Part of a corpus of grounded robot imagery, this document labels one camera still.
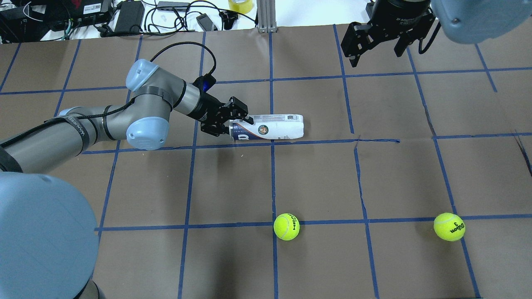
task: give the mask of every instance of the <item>yellow tennis ball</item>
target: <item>yellow tennis ball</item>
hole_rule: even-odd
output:
[[[279,239],[284,241],[290,241],[297,237],[297,234],[299,234],[299,228],[299,220],[296,216],[289,213],[277,216],[273,223],[273,231],[275,231],[275,234]]]
[[[466,226],[457,215],[443,213],[434,219],[434,231],[443,240],[456,241],[464,236]]]

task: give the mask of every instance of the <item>white bottle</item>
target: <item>white bottle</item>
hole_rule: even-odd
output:
[[[250,115],[254,123],[243,120],[229,122],[233,140],[297,139],[303,137],[303,116],[300,114]]]

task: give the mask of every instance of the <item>black cable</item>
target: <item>black cable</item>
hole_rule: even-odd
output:
[[[80,25],[81,25],[81,22],[78,22],[78,24],[73,29],[71,29],[70,32],[65,36],[65,39],[66,40],[70,39],[72,34],[74,34],[74,30],[78,29]]]
[[[64,36],[62,36],[62,37],[58,37],[58,38],[54,38],[54,39],[47,39],[47,40],[43,40],[43,41],[53,41],[53,40],[60,40],[60,39],[62,39],[63,37],[64,37]]]
[[[133,101],[130,101],[128,102],[126,105],[120,107],[120,108],[117,108],[113,111],[109,111],[107,113],[101,113],[101,114],[94,114],[94,115],[86,115],[86,116],[82,116],[82,117],[76,117],[77,119],[89,119],[89,118],[101,118],[101,117],[106,117],[106,116],[109,116],[111,114],[115,114],[115,113],[118,113],[120,111],[123,111],[125,109],[127,109],[129,106],[133,105],[133,103],[135,102],[135,100]]]
[[[423,40],[422,39],[419,40],[419,47],[418,47],[418,53],[419,54],[424,54],[427,50],[429,50],[430,46],[434,42],[434,39],[436,38],[436,35],[438,34],[438,31],[439,31],[441,26],[442,25],[438,22],[438,24],[436,25],[436,28],[434,28],[434,32],[433,32],[432,36],[429,39],[429,42],[427,43],[427,46],[424,49],[422,49],[423,48]]]
[[[107,113],[102,113],[102,114],[94,114],[94,115],[87,115],[87,116],[81,116],[81,117],[76,117],[77,119],[90,119],[90,118],[100,118],[100,117],[106,117],[108,115],[111,115],[111,114],[115,114],[115,113],[118,113],[120,111],[123,111],[125,109],[127,109],[129,106],[133,105],[133,103],[135,102],[135,100],[133,101],[130,101],[129,103],[127,103],[126,105],[118,108],[118,109],[115,109],[113,111],[109,111]],[[40,124],[34,128],[31,128],[29,130],[27,130],[26,132],[24,133],[21,133],[19,135],[16,135],[15,137],[9,139],[9,140],[6,140],[4,141],[2,144],[0,144],[1,147],[8,147],[12,144],[14,144],[15,142],[18,142],[20,140],[22,140],[23,138],[33,134],[33,133],[36,133],[42,129],[46,129],[54,124],[58,124],[60,122],[63,122],[64,120],[62,120],[61,118],[52,118],[50,120],[47,120],[45,123],[43,124]]]
[[[148,31],[150,31],[150,30],[149,30],[149,27],[150,27],[150,26],[154,26],[155,29],[157,29],[157,32],[158,32],[158,33],[161,33],[161,31],[159,30],[159,27],[160,27],[160,28],[167,28],[167,29],[174,29],[174,30],[177,32],[177,31],[181,30],[181,29],[185,26],[185,24],[184,24],[183,21],[182,21],[181,16],[179,16],[179,14],[177,14],[178,17],[177,17],[177,18],[174,20],[174,22],[173,22],[173,27],[168,27],[168,26],[163,26],[163,25],[157,25],[157,24],[155,24],[155,21],[153,20],[153,15],[154,15],[154,13],[152,13],[152,16],[151,16],[152,23],[148,25],[148,29],[147,29]],[[179,21],[181,22],[181,25],[182,25],[179,29],[177,29],[177,25],[178,25],[178,24],[176,24],[176,21],[177,21],[177,20],[179,20]]]
[[[168,50],[168,49],[170,49],[172,47],[179,46],[179,45],[196,45],[196,46],[200,46],[200,47],[204,48],[205,50],[207,50],[207,52],[212,56],[213,66],[212,66],[211,70],[206,74],[206,76],[212,75],[212,73],[216,69],[216,57],[214,57],[214,53],[209,48],[207,48],[205,45],[197,43],[195,41],[181,41],[179,43],[170,44],[170,45],[162,48],[162,50],[160,50],[159,52],[157,52],[157,54],[155,54],[149,61],[153,62],[164,51],[166,51],[166,50]]]
[[[142,3],[144,3],[144,4],[146,4],[146,5],[149,5],[149,6],[157,6],[157,2],[156,2],[155,0],[153,0],[153,4],[148,3],[148,2],[146,2],[146,1],[144,1],[144,0],[140,0],[140,1],[141,1]]]
[[[45,122],[43,124],[40,124],[40,125],[38,125],[38,126],[36,126],[34,128],[31,128],[31,129],[27,130],[24,133],[21,133],[21,134],[16,135],[15,137],[13,137],[13,138],[11,138],[9,140],[4,141],[2,144],[0,144],[0,146],[1,147],[8,147],[8,146],[14,144],[15,142],[18,142],[18,141],[22,140],[23,138],[25,138],[25,137],[27,137],[27,136],[29,136],[29,135],[41,130],[41,129],[45,129],[45,128],[47,128],[49,126],[52,126],[54,124],[58,124],[58,123],[60,123],[62,121],[63,120],[61,120],[61,119],[51,119],[51,120],[49,120],[49,121],[47,121],[47,122]]]
[[[177,24],[176,24],[176,21],[179,20],[179,22],[181,23],[181,28],[184,28],[185,30],[188,30],[188,24],[187,24],[187,20],[184,20],[183,17],[181,17],[181,15],[179,14],[179,12],[175,9],[175,8],[172,8],[172,11],[174,14],[176,14],[177,16],[177,19],[174,20],[173,24],[174,24],[174,27],[177,28]]]
[[[203,1],[203,0],[196,0],[198,2],[208,2],[208,1]],[[189,11],[190,7],[204,7],[204,8],[208,8],[208,9],[216,9],[218,10],[218,12],[220,11],[228,11],[228,12],[234,12],[236,14],[239,14],[239,15],[243,15],[244,17],[250,19],[251,21],[255,22],[255,20],[253,18],[250,18],[249,16],[243,14],[243,13],[239,13],[237,11],[232,11],[232,10],[226,10],[226,9],[219,9],[218,7],[213,7],[213,6],[206,6],[206,5],[191,5],[193,2],[191,2],[189,5],[187,6],[159,6],[159,7],[154,7],[150,10],[148,10],[148,12],[146,13],[145,17],[144,17],[144,30],[148,30],[147,28],[147,22],[148,22],[148,17],[149,17],[149,14],[151,13],[152,14],[152,17],[153,17],[153,14],[155,13],[155,10],[157,9],[174,9],[176,7],[186,7],[187,11]]]
[[[61,5],[63,5],[63,7],[65,8],[66,10],[66,13],[68,15],[68,19],[72,19],[72,16],[70,15],[70,11],[68,10],[68,7],[65,5],[65,3],[63,1],[60,1],[61,2]]]

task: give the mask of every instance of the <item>grid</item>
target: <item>grid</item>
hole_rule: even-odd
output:
[[[350,127],[350,132],[356,135],[356,128],[353,125],[352,120],[352,114],[351,114],[351,106],[350,106],[350,99],[348,95],[348,89],[347,89],[347,82],[346,78],[356,78],[356,77],[388,77],[388,76],[414,76],[415,82],[417,84],[417,89],[419,91],[419,96],[421,99],[421,102],[423,104],[423,107],[425,109],[425,114],[427,117],[427,124],[431,130],[432,133],[432,141],[434,142],[434,147],[436,150],[436,154],[438,157],[439,165],[442,171],[442,175],[445,181],[445,187],[447,189],[448,197],[449,197],[449,203],[450,208],[452,209],[453,213],[459,213],[457,210],[453,193],[451,189],[451,184],[449,182],[444,159],[442,158],[442,154],[439,147],[439,140],[442,139],[466,139],[466,138],[493,138],[493,137],[512,137],[517,138],[520,136],[532,136],[532,132],[500,132],[499,134],[477,134],[477,135],[438,135],[436,133],[436,130],[433,126],[433,123],[430,118],[430,112],[429,108],[427,106],[427,103],[425,101],[425,96],[423,94],[423,90],[421,87],[421,83],[419,80],[418,75],[420,74],[446,74],[446,73],[486,73],[487,79],[489,80],[489,83],[493,89],[494,92],[497,92],[497,88],[495,86],[494,80],[492,79],[491,74],[493,72],[501,72],[501,71],[523,71],[523,70],[532,70],[532,67],[522,67],[522,68],[494,68],[490,69],[487,67],[486,62],[484,61],[483,55],[480,51],[480,48],[478,45],[475,45],[475,48],[478,52],[478,55],[480,57],[480,60],[483,65],[483,69],[471,69],[471,70],[445,70],[445,71],[417,71],[415,67],[414,60],[412,58],[412,54],[410,53],[410,50],[407,49],[407,55],[409,57],[409,61],[411,64],[412,71],[411,72],[397,72],[397,73],[365,73],[365,74],[346,74],[344,69],[344,63],[343,63],[343,57],[341,54],[340,46],[339,46],[339,38],[338,38],[338,30],[336,26],[332,27],[334,31],[334,36],[336,40],[336,46],[338,50],[338,59],[340,61],[340,68],[341,68],[341,75],[336,76],[315,76],[315,77],[293,77],[293,78],[275,78],[274,72],[273,72],[273,42],[272,42],[272,33],[269,33],[269,78],[264,79],[250,79],[250,80],[232,80],[232,81],[220,81],[218,84],[238,84],[238,83],[248,83],[248,82],[262,82],[267,81],[269,82],[269,88],[270,88],[270,113],[274,113],[274,82],[276,81],[293,81],[293,80],[318,80],[318,79],[342,79],[343,83],[343,89],[344,89],[344,96],[345,96],[345,103],[346,103],[346,109],[347,109],[347,117],[348,117],[348,124]],[[203,33],[202,43],[205,44],[206,40],[206,34]],[[0,95],[16,95],[16,94],[41,94],[41,93],[60,93],[59,101],[57,103],[55,113],[54,115],[57,115],[63,97],[66,93],[69,92],[80,92],[80,91],[89,91],[89,90],[113,90],[113,89],[125,89],[125,86],[111,86],[111,87],[95,87],[95,88],[71,88],[68,89],[67,85],[69,82],[69,78],[72,72],[72,69],[74,67],[74,64],[76,62],[76,58],[78,56],[78,51],[80,48],[80,45],[83,43],[82,40],[77,41],[77,47],[73,56],[73,59],[70,64],[69,72],[66,77],[66,80],[64,82],[62,89],[52,89],[52,90],[33,90],[33,91],[26,91],[26,92],[3,92],[2,89],[6,83],[6,80],[10,74],[11,68],[13,67],[13,63],[15,62],[17,58],[17,54],[20,49],[20,44],[17,46],[14,55],[12,57],[11,63],[7,69],[7,72],[3,78],[2,84],[0,85]],[[141,45],[143,43],[143,38],[140,37],[138,40],[138,46],[136,50],[136,56],[135,60],[139,58],[139,53],[141,49]],[[203,63],[204,63],[204,50],[201,51],[201,60],[199,63],[199,74],[201,75],[203,72]],[[130,92],[128,92],[126,101],[130,97]],[[95,229],[95,231],[98,233],[98,236],[101,237],[102,232],[104,231],[128,231],[128,230],[168,230],[168,229],[175,229],[175,230],[182,230],[183,231],[183,239],[182,239],[182,253],[181,253],[181,261],[180,261],[180,275],[179,275],[179,287],[178,287],[178,294],[177,298],[182,298],[183,294],[183,284],[184,284],[184,276],[185,276],[185,269],[186,269],[186,258],[187,258],[187,238],[188,238],[188,232],[190,229],[205,229],[205,228],[230,228],[230,227],[269,227],[272,225],[273,220],[275,219],[277,215],[277,209],[276,209],[276,148],[279,146],[297,146],[297,145],[307,145],[307,144],[341,144],[341,143],[351,143],[351,144],[358,144],[359,142],[362,143],[400,143],[400,139],[393,139],[393,138],[383,138],[383,139],[363,139],[363,138],[349,138],[349,139],[334,139],[334,140],[309,140],[309,141],[294,141],[294,142],[285,142],[285,141],[271,141],[270,143],[236,143],[236,144],[223,144],[223,145],[197,145],[197,127],[198,124],[195,122],[194,124],[194,137],[193,137],[193,143],[191,146],[180,146],[180,147],[163,147],[159,149],[158,151],[179,151],[179,150],[190,150],[191,151],[191,158],[190,158],[190,171],[188,176],[188,191],[187,191],[187,204],[186,204],[186,213],[185,213],[185,224],[184,225],[162,225],[162,226],[130,226],[130,227],[106,227],[104,226],[105,222],[105,216],[107,212],[107,204],[109,202],[110,192],[113,185],[113,177],[115,168],[117,165],[117,160],[119,158],[119,155],[121,153],[125,152],[139,152],[141,150],[134,149],[134,148],[120,148],[120,141],[117,142],[116,148],[113,150],[102,150],[102,151],[87,151],[84,154],[85,155],[98,155],[98,154],[114,154],[114,159],[112,163],[111,172],[109,175],[109,183],[106,190],[105,195],[105,201],[104,206],[102,210],[102,216],[99,223],[99,227]],[[211,223],[211,224],[191,224],[189,223],[189,217],[190,217],[190,206],[191,206],[191,198],[192,198],[192,192],[193,192],[193,178],[194,178],[194,166],[195,166],[195,157],[196,157],[196,150],[198,149],[207,149],[207,148],[229,148],[229,147],[270,147],[270,154],[271,154],[271,203],[272,203],[272,218],[271,221],[266,222],[235,222],[235,223]],[[525,159],[528,159],[526,151],[523,149],[523,155]],[[368,217],[368,213],[365,207],[364,203],[364,192],[363,192],[363,181],[364,181],[364,172],[361,171],[360,167],[360,159],[359,159],[359,151],[357,149],[357,146],[354,146],[353,150],[353,159],[355,161],[356,169],[354,169],[354,172],[356,173],[356,179],[358,181],[359,191],[360,191],[360,198],[361,198],[361,207],[362,207],[362,219],[339,219],[339,220],[305,220],[301,221],[301,225],[309,226],[309,225],[333,225],[333,224],[350,224],[350,225],[362,225],[364,224],[365,227],[365,235],[367,239],[367,248],[368,248],[368,258],[370,263],[370,269],[371,269],[371,278],[373,283],[373,291],[375,298],[380,298],[379,295],[379,284],[378,284],[378,273],[376,273],[376,267],[375,267],[375,257],[373,255],[373,248],[372,248],[372,238],[370,233],[370,224],[371,223],[400,223],[400,222],[430,222],[433,221],[434,218],[428,217],[428,218],[370,218]],[[466,221],[472,221],[472,220],[493,220],[493,219],[523,219],[523,218],[532,218],[532,214],[497,214],[497,215],[461,215],[462,219]],[[277,238],[272,233],[272,254],[273,254],[273,285],[274,285],[274,297],[279,298],[279,285],[278,285],[278,262],[277,262]],[[461,239],[461,245],[463,249],[463,255],[465,257],[467,268],[469,271],[472,287],[475,293],[475,296],[477,298],[481,297],[481,290],[479,289],[476,278],[475,278],[475,271],[474,267],[471,264],[469,253],[468,253],[468,247],[467,247],[467,236],[463,239]]]

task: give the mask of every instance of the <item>tape roll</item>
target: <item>tape roll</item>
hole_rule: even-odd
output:
[[[239,13],[248,13],[253,8],[252,0],[229,0],[229,9]]]

